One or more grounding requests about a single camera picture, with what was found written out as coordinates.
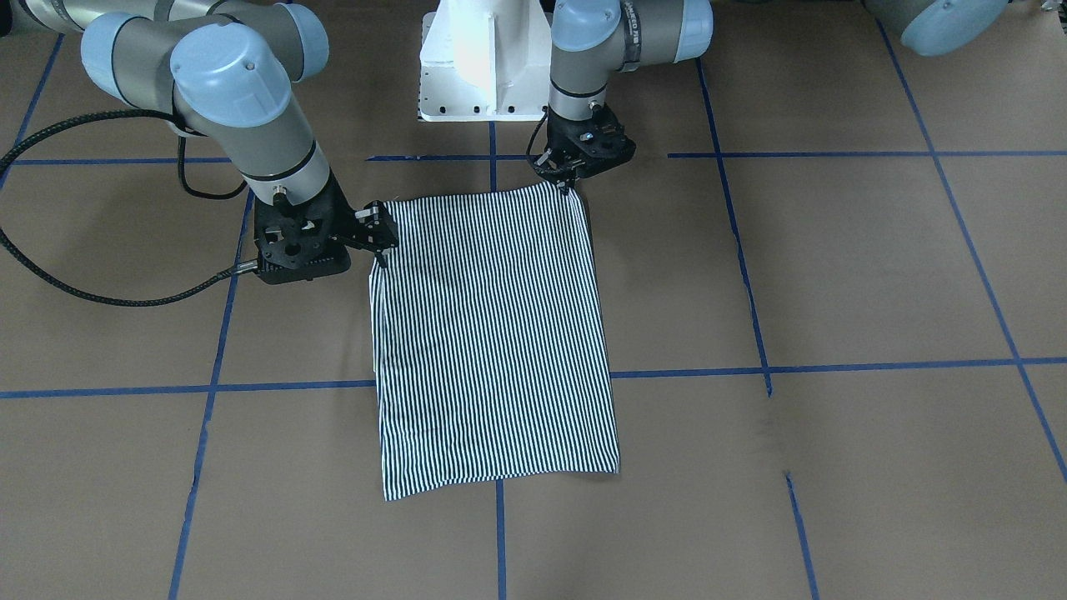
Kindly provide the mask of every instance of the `black cable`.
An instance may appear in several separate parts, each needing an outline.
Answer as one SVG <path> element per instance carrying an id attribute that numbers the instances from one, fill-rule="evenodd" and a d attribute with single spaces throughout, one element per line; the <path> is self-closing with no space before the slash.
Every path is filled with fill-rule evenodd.
<path id="1" fill-rule="evenodd" d="M 181 189 L 186 190 L 187 194 L 206 200 L 229 200 L 249 187 L 248 181 L 241 181 L 241 185 L 229 193 L 202 192 L 189 187 L 189 181 L 186 180 L 186 138 L 184 136 L 178 136 L 178 183 L 181 184 Z"/>
<path id="2" fill-rule="evenodd" d="M 66 131 L 67 129 L 77 127 L 79 125 L 85 125 L 86 123 L 95 123 L 98 121 L 111 121 L 115 119 L 133 119 L 133 117 L 152 117 L 161 119 L 163 121 L 170 121 L 178 127 L 182 127 L 181 120 L 173 114 L 168 114 L 165 112 L 159 112 L 155 110 L 144 110 L 144 109 L 130 109 L 130 110 L 114 110 L 108 112 L 94 112 L 90 114 L 82 114 L 80 116 L 75 116 L 73 119 L 67 119 L 66 121 L 61 121 L 49 127 L 45 127 L 41 131 L 28 137 L 21 142 L 15 144 L 15 147 L 11 148 L 7 154 L 0 158 L 0 178 L 3 177 L 7 169 L 11 168 L 12 163 L 15 162 L 19 156 L 26 151 L 41 143 L 42 141 L 51 138 L 52 136 Z M 235 267 L 230 267 L 224 271 L 219 271 L 218 273 L 211 275 L 211 278 L 204 283 L 195 287 L 191 287 L 180 294 L 175 294 L 174 296 L 168 296 L 166 298 L 159 298 L 156 300 L 124 300 L 121 298 L 109 298 L 107 296 L 98 296 L 96 294 L 90 294 L 87 291 L 82 291 L 74 286 L 67 285 L 62 281 L 55 279 L 50 273 L 38 267 L 33 260 L 31 260 L 22 251 L 15 246 L 15 243 L 7 237 L 3 228 L 0 227 L 0 246 L 11 253 L 16 260 L 19 262 L 23 267 L 29 269 L 33 274 L 37 275 L 44 280 L 49 285 L 52 285 L 71 296 L 76 296 L 83 300 L 89 300 L 91 302 L 98 302 L 100 304 L 110 304 L 112 306 L 162 306 L 163 304 L 170 304 L 172 302 L 177 302 L 178 300 L 185 300 L 194 294 L 200 294 L 208 287 L 219 283 L 220 281 L 227 280 L 235 274 L 240 274 L 242 272 L 249 272 L 249 270 L 238 270 Z"/>
<path id="3" fill-rule="evenodd" d="M 534 149 L 534 140 L 537 139 L 538 132 L 541 130 L 541 127 L 547 120 L 548 120 L 548 112 L 545 111 L 544 116 L 542 116 L 541 121 L 538 121 L 537 126 L 534 127 L 534 133 L 530 135 L 530 141 L 528 144 L 526 144 L 526 162 L 528 162 L 530 167 L 534 169 L 534 171 L 542 177 L 544 177 L 545 175 L 564 175 L 568 173 L 567 169 L 560 169 L 560 168 L 551 169 L 541 167 L 535 162 L 534 155 L 530 154 L 530 152 L 532 152 Z"/>

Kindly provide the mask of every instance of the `blue tape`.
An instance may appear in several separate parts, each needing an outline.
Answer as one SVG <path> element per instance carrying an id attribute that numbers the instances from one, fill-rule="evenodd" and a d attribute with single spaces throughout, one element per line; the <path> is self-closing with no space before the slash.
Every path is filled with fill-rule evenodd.
<path id="1" fill-rule="evenodd" d="M 904 363 L 845 363 L 826 365 L 773 366 L 774 374 L 786 373 L 845 373 L 859 370 L 912 370 L 929 368 L 970 368 L 983 366 L 1014 366 L 1014 359 L 978 359 L 970 361 L 917 361 Z"/>
<path id="2" fill-rule="evenodd" d="M 21 167 L 51 167 L 55 164 L 175 164 L 176 158 L 28 158 L 13 162 Z M 229 162 L 226 157 L 186 158 L 186 163 Z"/>
<path id="3" fill-rule="evenodd" d="M 143 388 L 75 388 L 70 390 L 15 390 L 0 391 L 0 399 L 27 398 L 79 398 L 93 396 L 150 396 L 161 394 L 203 394 L 210 385 L 150 385 Z"/>
<path id="4" fill-rule="evenodd" d="M 1022 359 L 1028 365 L 1061 365 L 1067 364 L 1067 357 L 1040 357 Z M 912 369 L 950 369 L 975 368 L 992 366 L 1015 366 L 1015 359 L 976 359 L 960 361 L 917 361 L 901 363 L 842 363 L 813 364 L 792 366 L 768 366 L 773 375 L 800 373 L 850 373 L 867 370 L 912 370 Z M 610 374 L 611 379 L 670 379 L 686 377 L 730 377 L 745 375 L 762 375 L 763 367 L 722 367 L 722 368 L 679 368 L 652 370 L 617 370 Z M 373 379 L 347 379 L 335 381 L 281 381 L 259 383 L 219 383 L 216 385 L 156 385 L 144 388 L 81 388 L 68 390 L 16 390 L 0 391 L 0 399 L 28 398 L 67 398 L 86 396 L 138 396 L 156 394 L 200 394 L 207 392 L 276 392 L 285 390 L 335 390 L 349 388 L 373 388 Z"/>
<path id="5" fill-rule="evenodd" d="M 748 277 L 745 248 L 740 241 L 740 230 L 737 227 L 737 215 L 734 212 L 733 195 L 730 193 L 730 179 L 727 177 L 727 165 L 722 160 L 722 146 L 719 144 L 718 128 L 715 126 L 712 97 L 707 92 L 707 81 L 704 79 L 704 65 L 700 62 L 700 59 L 696 59 L 694 64 L 697 67 L 697 77 L 700 79 L 700 92 L 704 98 L 704 111 L 707 113 L 707 127 L 712 132 L 712 144 L 715 146 L 715 160 L 719 167 L 719 179 L 722 181 L 722 195 L 726 196 L 727 212 L 730 214 L 730 231 L 733 232 L 734 240 L 737 242 L 737 263 L 740 266 L 740 279 L 745 283 L 745 291 L 748 294 L 748 309 L 752 316 L 752 332 L 755 335 L 755 348 L 760 352 L 760 366 L 763 367 L 763 379 L 767 385 L 767 396 L 771 396 L 775 393 L 775 386 L 770 381 L 770 370 L 767 368 L 767 351 L 763 347 L 763 331 L 760 329 L 760 315 L 755 310 L 755 296 L 752 294 L 752 282 Z"/>
<path id="6" fill-rule="evenodd" d="M 272 392 L 282 390 L 336 390 L 347 388 L 373 388 L 373 379 L 343 381 L 285 381 L 281 383 L 220 383 L 218 392 Z"/>
<path id="7" fill-rule="evenodd" d="M 506 540 L 504 479 L 496 480 L 496 597 L 508 600 L 508 553 Z"/>
<path id="8" fill-rule="evenodd" d="M 611 379 L 666 379 L 671 377 L 723 377 L 728 375 L 763 375 L 763 367 L 679 368 L 662 370 L 617 370 Z"/>
<path id="9" fill-rule="evenodd" d="M 496 191 L 496 123 L 489 122 L 489 190 Z"/>
<path id="10" fill-rule="evenodd" d="M 1045 357 L 1039 359 L 1022 359 L 1022 364 L 1067 364 L 1067 357 Z"/>
<path id="11" fill-rule="evenodd" d="M 476 160 L 526 160 L 524 154 L 376 154 L 367 162 L 463 162 Z"/>
<path id="12" fill-rule="evenodd" d="M 48 56 L 48 62 L 45 63 L 45 70 L 37 82 L 37 89 L 33 91 L 33 98 L 30 99 L 30 106 L 26 109 L 22 124 L 18 128 L 18 136 L 15 137 L 16 144 L 26 138 L 26 131 L 30 127 L 30 120 L 33 119 L 33 112 L 37 110 L 37 102 L 41 101 L 41 95 L 45 92 L 45 83 L 48 82 L 48 77 L 52 74 L 52 67 L 55 66 L 55 59 L 60 56 L 60 48 L 63 46 L 63 40 L 65 38 L 63 34 L 60 34 L 55 38 L 55 45 L 52 46 L 52 53 Z"/>
<path id="13" fill-rule="evenodd" d="M 904 93 L 908 97 L 908 104 L 911 105 L 911 111 L 915 115 L 915 121 L 919 123 L 919 129 L 923 133 L 923 139 L 926 141 L 926 147 L 929 149 L 934 165 L 937 168 L 938 177 L 941 178 L 941 185 L 944 187 L 945 195 L 949 196 L 949 204 L 952 206 L 953 215 L 956 217 L 956 222 L 959 224 L 959 231 L 964 235 L 964 241 L 967 242 L 967 249 L 971 253 L 971 259 L 974 262 L 974 267 L 978 271 L 978 277 L 982 279 L 982 285 L 986 289 L 986 296 L 989 297 L 989 303 L 993 307 L 993 313 L 997 315 L 997 321 L 1000 323 L 1001 331 L 1004 333 L 1004 341 L 1007 342 L 1008 349 L 1012 351 L 1012 358 L 1014 363 L 1019 370 L 1019 377 L 1022 378 L 1023 385 L 1026 388 L 1026 394 L 1030 396 L 1030 404 L 1034 407 L 1034 412 L 1037 414 L 1037 420 L 1041 425 L 1041 430 L 1045 432 L 1045 439 L 1049 443 L 1049 447 L 1052 451 L 1052 456 L 1056 461 L 1056 465 L 1060 468 L 1060 474 L 1063 476 L 1065 483 L 1067 483 L 1067 462 L 1064 461 L 1063 453 L 1060 449 L 1060 444 L 1056 442 L 1055 436 L 1052 433 L 1052 428 L 1049 426 L 1048 419 L 1045 416 L 1045 410 L 1041 408 L 1041 402 L 1037 398 L 1037 393 L 1034 392 L 1034 388 L 1030 382 L 1030 375 L 1026 373 L 1025 363 L 1022 357 L 1019 356 L 1019 349 L 1015 344 L 1015 338 L 1012 336 L 1012 331 L 1007 327 L 1007 319 L 1004 318 L 1004 313 L 1001 311 L 1000 302 L 997 301 L 997 295 L 993 293 L 992 283 L 989 281 L 989 277 L 986 274 L 986 269 L 982 265 L 982 258 L 978 256 L 978 250 L 974 246 L 974 240 L 971 238 L 971 233 L 967 228 L 967 223 L 964 221 L 964 214 L 959 209 L 959 204 L 956 202 L 956 194 L 952 190 L 952 185 L 949 184 L 949 177 L 944 173 L 944 168 L 941 165 L 941 159 L 939 158 L 936 149 L 934 148 L 934 141 L 930 139 L 929 130 L 926 128 L 926 122 L 923 120 L 922 112 L 919 110 L 919 104 L 915 102 L 915 96 L 911 93 L 911 86 L 908 85 L 908 79 L 904 76 L 904 69 L 901 68 L 901 62 L 896 58 L 896 51 L 893 50 L 893 45 L 889 41 L 889 35 L 886 33 L 886 28 L 882 27 L 881 22 L 878 22 L 878 31 L 881 33 L 882 42 L 886 44 L 886 48 L 889 50 L 889 57 L 893 61 L 893 68 L 896 69 L 896 76 L 901 80 L 901 85 L 904 86 Z"/>
<path id="14" fill-rule="evenodd" d="M 1067 151 L 937 151 L 938 156 L 1067 156 Z"/>
<path id="15" fill-rule="evenodd" d="M 808 573 L 808 588 L 811 600 L 818 600 L 818 582 L 815 579 L 815 566 L 811 560 L 811 548 L 808 546 L 808 531 L 803 526 L 803 516 L 800 515 L 800 503 L 797 502 L 796 489 L 793 486 L 793 474 L 785 472 L 785 486 L 790 490 L 790 504 L 793 505 L 793 521 L 797 525 L 797 537 L 800 539 L 800 553 L 803 555 L 803 568 Z"/>
<path id="16" fill-rule="evenodd" d="M 237 250 L 234 252 L 234 265 L 241 260 L 241 246 L 244 234 L 248 232 L 249 216 L 252 212 L 252 205 L 255 195 L 250 191 L 248 200 L 244 202 L 244 216 L 241 219 L 241 228 L 237 237 Z M 219 328 L 219 346 L 216 351 L 214 365 L 211 369 L 211 385 L 218 385 L 219 376 L 222 373 L 222 359 L 226 351 L 226 333 L 229 330 L 229 319 L 234 312 L 234 298 L 237 296 L 237 282 L 240 278 L 230 278 L 229 291 L 226 294 L 226 306 L 222 313 L 222 325 Z M 177 600 L 178 588 L 181 585 L 181 571 L 186 564 L 186 551 L 189 548 L 189 532 L 192 528 L 193 511 L 196 509 L 196 494 L 200 492 L 201 472 L 204 468 L 204 455 L 207 452 L 208 430 L 207 426 L 211 422 L 214 413 L 216 392 L 207 394 L 207 401 L 204 405 L 204 420 L 201 422 L 200 440 L 196 444 L 196 459 L 193 461 L 193 483 L 189 488 L 189 496 L 186 499 L 186 511 L 181 521 L 181 533 L 178 536 L 178 549 L 174 555 L 174 570 L 171 572 L 171 587 L 168 593 L 168 600 Z"/>
<path id="17" fill-rule="evenodd" d="M 865 158 L 924 157 L 923 151 L 855 151 L 855 152 L 673 152 L 667 158 Z"/>

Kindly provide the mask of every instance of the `floor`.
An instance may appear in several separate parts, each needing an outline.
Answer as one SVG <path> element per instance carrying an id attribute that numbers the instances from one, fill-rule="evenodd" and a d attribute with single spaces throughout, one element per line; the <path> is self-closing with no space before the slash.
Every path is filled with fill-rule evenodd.
<path id="1" fill-rule="evenodd" d="M 353 203 L 535 183 L 529 124 L 415 121 L 434 2 L 309 2 L 298 95 Z M 622 473 L 382 500 L 367 273 L 94 305 L 0 257 L 0 597 L 1063 598 L 1067 44 L 1036 0 L 921 59 L 858 3 L 716 3 L 701 61 L 617 77 L 584 181 Z M 0 41 L 0 140 L 120 108 L 78 40 Z M 25 156 L 0 223 L 147 298 L 249 256 L 174 138 Z M 210 142 L 197 187 L 236 180 Z"/>

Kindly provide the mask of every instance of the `light blue joint cover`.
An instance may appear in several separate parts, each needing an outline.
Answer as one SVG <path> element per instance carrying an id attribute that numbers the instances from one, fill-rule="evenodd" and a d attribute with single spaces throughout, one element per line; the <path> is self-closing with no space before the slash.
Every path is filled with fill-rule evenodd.
<path id="1" fill-rule="evenodd" d="M 708 0 L 685 0 L 682 5 L 682 31 L 678 37 L 674 62 L 695 59 L 707 51 L 712 44 L 715 19 Z"/>
<path id="2" fill-rule="evenodd" d="M 924 57 L 951 52 L 989 28 L 1007 0 L 938 0 L 915 17 L 901 42 Z"/>
<path id="3" fill-rule="evenodd" d="M 558 0 L 552 43 L 568 52 L 595 48 L 615 33 L 621 18 L 619 0 Z"/>
<path id="4" fill-rule="evenodd" d="M 292 17 L 292 22 L 297 25 L 297 31 L 300 32 L 300 45 L 304 50 L 304 69 L 300 74 L 300 79 L 296 81 L 300 82 L 318 75 L 325 68 L 327 61 L 330 59 L 330 38 L 327 37 L 327 30 L 322 27 L 322 21 L 307 6 L 282 2 L 278 2 L 278 5 L 289 11 L 289 16 Z"/>
<path id="5" fill-rule="evenodd" d="M 258 127 L 289 105 L 292 85 L 270 46 L 240 23 L 189 32 L 171 53 L 171 74 L 189 106 L 227 127 Z"/>
<path id="6" fill-rule="evenodd" d="M 111 56 L 115 49 L 118 32 L 132 19 L 142 18 L 129 13 L 105 13 L 89 23 L 81 36 L 81 65 L 93 83 L 126 102 L 118 83 L 115 81 L 114 63 Z"/>

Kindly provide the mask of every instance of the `striped cloth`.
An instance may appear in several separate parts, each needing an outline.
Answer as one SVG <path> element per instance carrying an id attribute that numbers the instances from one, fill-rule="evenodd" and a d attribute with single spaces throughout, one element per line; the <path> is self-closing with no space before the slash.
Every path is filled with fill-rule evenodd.
<path id="1" fill-rule="evenodd" d="M 577 193 L 545 183 L 387 205 L 400 247 L 370 273 L 385 499 L 618 472 Z"/>

